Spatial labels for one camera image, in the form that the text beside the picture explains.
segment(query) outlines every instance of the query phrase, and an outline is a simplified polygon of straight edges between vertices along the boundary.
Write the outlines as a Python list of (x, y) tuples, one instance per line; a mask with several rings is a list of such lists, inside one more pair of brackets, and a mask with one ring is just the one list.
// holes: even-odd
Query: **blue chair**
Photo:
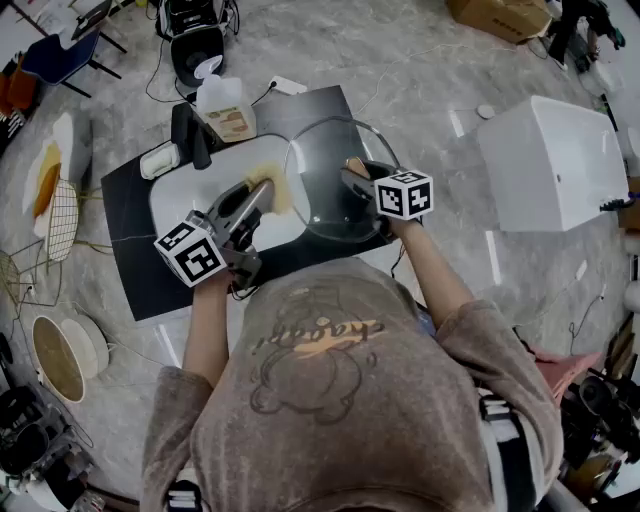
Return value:
[(99, 37), (99, 31), (91, 32), (68, 50), (62, 48), (58, 34), (40, 39), (27, 50), (22, 62), (22, 71), (37, 76), (46, 84), (62, 84), (87, 98), (91, 98), (91, 95), (67, 82), (69, 77), (87, 64), (93, 69), (101, 69), (118, 79), (122, 78), (92, 59)]

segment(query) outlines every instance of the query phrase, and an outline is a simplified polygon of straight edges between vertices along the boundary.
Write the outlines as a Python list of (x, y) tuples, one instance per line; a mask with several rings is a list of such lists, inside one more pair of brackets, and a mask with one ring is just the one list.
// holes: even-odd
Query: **strap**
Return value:
[(167, 491), (168, 512), (203, 512), (200, 487), (188, 480), (173, 482)]
[[(480, 395), (480, 415), (489, 428), (497, 445), (500, 461), (489, 456), (489, 464), (501, 466), (501, 475), (494, 468), (492, 478), (502, 477), (500, 485), (492, 482), (494, 501), (498, 508), (506, 512), (531, 512), (536, 505), (536, 487), (531, 470), (529, 447), (522, 423), (513, 407), (491, 391), (478, 387)], [(487, 446), (487, 453), (495, 453), (495, 448)], [(504, 497), (495, 496), (496, 492), (506, 493), (506, 509)]]

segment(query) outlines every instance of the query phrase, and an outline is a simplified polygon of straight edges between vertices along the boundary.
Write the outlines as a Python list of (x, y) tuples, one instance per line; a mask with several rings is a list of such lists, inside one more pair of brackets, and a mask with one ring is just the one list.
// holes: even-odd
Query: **black tabletop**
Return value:
[[(288, 140), (309, 124), (329, 116), (350, 117), (351, 111), (339, 86), (319, 89), (258, 104), (258, 136), (275, 134)], [(344, 211), (362, 210), (362, 204), (340, 184), (339, 168), (346, 158), (366, 156), (362, 141), (353, 127), (328, 125), (299, 139), (308, 167), (302, 175), (309, 197), (311, 216), (331, 221)], [(120, 279), (136, 320), (191, 305), (193, 290), (169, 269), (153, 242), (156, 232), (149, 206), (152, 181), (140, 176), (137, 157), (102, 179), (107, 224)], [(329, 222), (318, 229), (335, 225), (335, 234), (345, 236), (344, 223)], [(385, 244), (381, 236), (362, 243), (330, 240), (307, 230), (296, 240), (260, 252), (262, 268), (254, 284), (331, 259), (353, 256)]]

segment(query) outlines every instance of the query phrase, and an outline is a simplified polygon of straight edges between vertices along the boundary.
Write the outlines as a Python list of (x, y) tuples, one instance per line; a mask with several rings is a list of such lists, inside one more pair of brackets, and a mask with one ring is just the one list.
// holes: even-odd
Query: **white sink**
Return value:
[[(265, 135), (211, 155), (211, 165), (198, 171), (192, 164), (175, 169), (158, 178), (149, 194), (149, 205), (158, 236), (183, 221), (191, 210), (207, 212), (214, 201), (233, 185), (240, 183), (258, 165), (278, 162), (284, 165), (288, 141), (276, 135)], [(300, 178), (304, 159), (292, 144), (286, 177), (293, 202), (304, 219), (295, 211), (276, 215), (267, 213), (253, 235), (258, 251), (276, 247), (298, 238), (309, 222), (309, 200)]]

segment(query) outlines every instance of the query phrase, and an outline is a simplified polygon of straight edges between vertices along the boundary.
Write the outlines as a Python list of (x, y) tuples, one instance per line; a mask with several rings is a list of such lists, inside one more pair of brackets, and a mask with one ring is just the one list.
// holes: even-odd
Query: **cardboard box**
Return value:
[(520, 43), (551, 22), (544, 0), (447, 0), (453, 19), (510, 43)]

